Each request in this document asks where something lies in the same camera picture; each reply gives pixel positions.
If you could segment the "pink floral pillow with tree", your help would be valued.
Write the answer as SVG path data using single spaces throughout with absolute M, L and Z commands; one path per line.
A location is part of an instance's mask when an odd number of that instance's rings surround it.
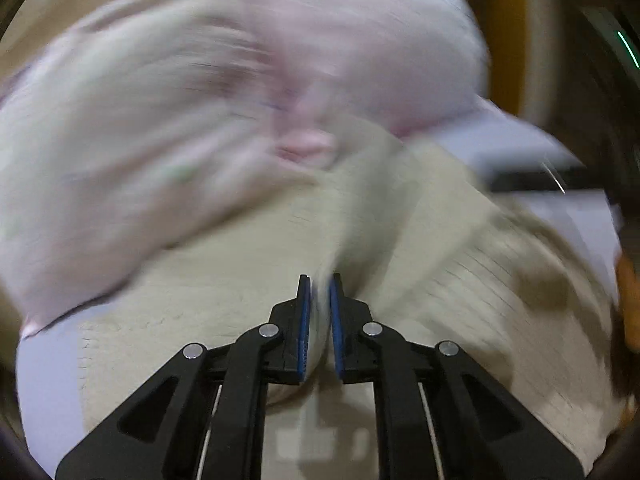
M 1 103 L 1 285 L 34 336 L 154 252 L 326 166 L 276 127 L 241 0 L 119 0 L 53 41 Z

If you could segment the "wooden bed frame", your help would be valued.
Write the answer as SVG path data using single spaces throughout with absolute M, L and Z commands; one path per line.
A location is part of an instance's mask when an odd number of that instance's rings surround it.
M 558 93 L 559 0 L 466 1 L 489 50 L 489 99 L 506 112 L 543 126 Z

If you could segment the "pink floral pillow right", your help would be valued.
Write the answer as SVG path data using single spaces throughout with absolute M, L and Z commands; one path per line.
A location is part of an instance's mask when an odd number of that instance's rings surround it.
M 280 129 L 334 110 L 408 136 L 475 112 L 488 52 L 465 0 L 245 0 Z

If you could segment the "beige cable-knit sweater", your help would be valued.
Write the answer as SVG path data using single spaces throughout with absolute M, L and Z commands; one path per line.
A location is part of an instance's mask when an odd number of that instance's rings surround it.
M 564 148 L 519 122 L 402 145 L 377 133 L 317 183 L 164 252 L 81 327 L 82 417 L 102 420 L 183 344 L 228 344 L 293 295 L 318 290 L 306 386 L 269 393 L 268 479 L 372 479 L 373 392 L 340 386 L 328 355 L 331 272 L 409 340 L 460 346 L 585 469 L 620 416 L 611 372 L 616 229 L 602 193 L 492 198 L 488 162 Z

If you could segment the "lavender bed sheet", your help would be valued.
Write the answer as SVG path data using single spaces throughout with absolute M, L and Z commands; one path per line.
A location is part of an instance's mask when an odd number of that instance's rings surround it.
M 450 339 L 590 466 L 620 417 L 611 379 L 614 262 L 600 191 L 547 133 L 495 107 L 400 144 L 377 134 L 294 188 L 155 257 L 120 294 L 17 350 L 26 443 L 63 456 L 177 350 L 228 344 L 308 274 L 333 272 L 382 323 Z

